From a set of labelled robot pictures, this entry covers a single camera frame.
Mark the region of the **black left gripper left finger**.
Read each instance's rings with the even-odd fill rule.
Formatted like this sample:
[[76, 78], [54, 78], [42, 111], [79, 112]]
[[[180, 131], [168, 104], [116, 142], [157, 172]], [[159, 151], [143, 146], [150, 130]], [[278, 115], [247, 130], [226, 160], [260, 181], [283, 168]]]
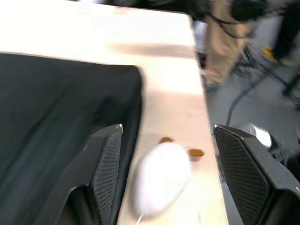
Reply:
[[101, 143], [100, 132], [92, 135], [90, 148], [99, 153], [87, 184], [74, 189], [66, 202], [67, 225], [114, 225], [120, 207], [118, 176], [123, 128], [121, 124], [106, 131]]

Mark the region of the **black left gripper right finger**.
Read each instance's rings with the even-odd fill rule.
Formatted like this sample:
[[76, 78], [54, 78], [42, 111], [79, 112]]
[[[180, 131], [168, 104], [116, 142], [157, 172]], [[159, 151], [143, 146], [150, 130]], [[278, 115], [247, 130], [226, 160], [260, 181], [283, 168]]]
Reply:
[[216, 125], [225, 181], [245, 225], [298, 225], [300, 183], [253, 135]]

